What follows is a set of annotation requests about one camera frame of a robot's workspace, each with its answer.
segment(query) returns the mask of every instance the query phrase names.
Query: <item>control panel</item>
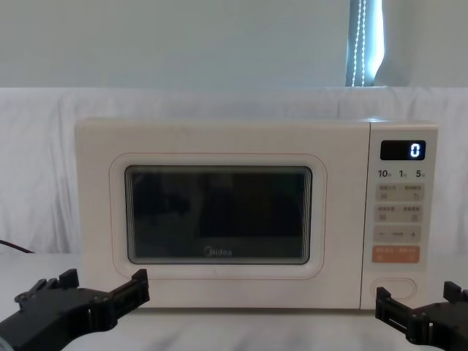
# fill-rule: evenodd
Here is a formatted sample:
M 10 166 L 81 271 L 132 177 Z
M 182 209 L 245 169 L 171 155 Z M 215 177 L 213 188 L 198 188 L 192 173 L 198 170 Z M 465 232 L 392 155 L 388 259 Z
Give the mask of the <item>control panel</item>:
M 437 129 L 371 124 L 363 286 L 417 292 L 426 271 Z M 363 303 L 375 298 L 371 288 Z

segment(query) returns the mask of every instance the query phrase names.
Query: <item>white table surface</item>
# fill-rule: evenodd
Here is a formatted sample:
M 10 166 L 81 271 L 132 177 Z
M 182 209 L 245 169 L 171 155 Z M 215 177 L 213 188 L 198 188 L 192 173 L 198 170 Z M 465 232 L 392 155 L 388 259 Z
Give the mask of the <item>white table surface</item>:
M 73 254 L 0 254 L 0 320 L 18 310 L 13 298 L 38 279 L 78 268 Z M 468 287 L 468 257 L 432 257 L 429 296 L 442 300 L 442 285 Z M 72 342 L 65 350 L 131 351 L 416 351 L 435 350 L 404 335 L 369 312 L 343 311 L 158 311 L 141 309 L 106 333 Z

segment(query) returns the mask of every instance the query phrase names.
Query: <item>black cable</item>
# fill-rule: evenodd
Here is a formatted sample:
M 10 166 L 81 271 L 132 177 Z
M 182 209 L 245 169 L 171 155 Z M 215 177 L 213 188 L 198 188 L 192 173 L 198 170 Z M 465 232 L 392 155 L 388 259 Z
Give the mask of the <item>black cable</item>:
M 14 245 L 12 243 L 9 243 L 8 241 L 5 240 L 0 240 L 0 244 L 11 247 L 12 249 L 17 249 L 18 251 L 25 252 L 26 254 L 33 254 L 34 252 L 28 249 L 25 249 L 21 246 Z

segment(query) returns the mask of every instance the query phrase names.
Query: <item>midea logo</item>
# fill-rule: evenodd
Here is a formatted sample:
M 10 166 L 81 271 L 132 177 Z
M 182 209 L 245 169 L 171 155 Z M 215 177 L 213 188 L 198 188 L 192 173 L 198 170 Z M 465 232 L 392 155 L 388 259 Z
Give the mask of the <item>midea logo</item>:
M 206 257 L 231 257 L 233 256 L 232 250 L 217 249 L 216 247 L 205 246 L 203 254 Z

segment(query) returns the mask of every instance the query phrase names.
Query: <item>button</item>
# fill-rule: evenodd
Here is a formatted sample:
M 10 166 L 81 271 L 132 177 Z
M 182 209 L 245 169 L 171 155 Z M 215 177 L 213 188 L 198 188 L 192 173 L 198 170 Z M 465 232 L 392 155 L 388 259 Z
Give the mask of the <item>button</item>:
M 377 243 L 418 243 L 421 240 L 419 225 L 376 225 L 374 241 Z
M 376 222 L 420 223 L 423 219 L 422 205 L 376 205 Z
M 406 278 L 388 278 L 388 279 L 377 279 L 371 285 L 371 294 L 376 298 L 377 288 L 384 287 L 392 298 L 402 300 L 405 298 L 411 298 L 416 293 L 416 284 L 411 279 Z
M 423 201 L 424 184 L 378 184 L 378 201 Z
M 373 263 L 418 263 L 419 246 L 376 245 L 372 248 Z

